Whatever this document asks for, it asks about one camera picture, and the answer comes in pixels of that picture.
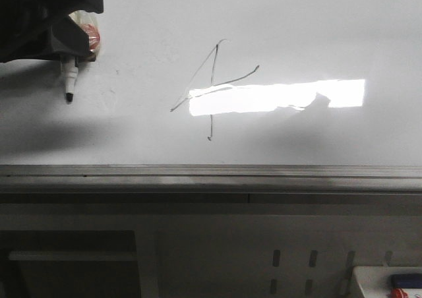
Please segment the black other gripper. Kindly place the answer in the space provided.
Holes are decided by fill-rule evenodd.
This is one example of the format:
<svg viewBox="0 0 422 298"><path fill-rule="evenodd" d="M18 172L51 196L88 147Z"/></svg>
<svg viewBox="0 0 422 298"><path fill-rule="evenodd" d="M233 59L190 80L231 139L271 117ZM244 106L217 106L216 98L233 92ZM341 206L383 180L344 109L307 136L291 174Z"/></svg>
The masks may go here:
<svg viewBox="0 0 422 298"><path fill-rule="evenodd" d="M90 56L88 34L69 16L101 14L104 0L1 0L1 62Z"/></svg>

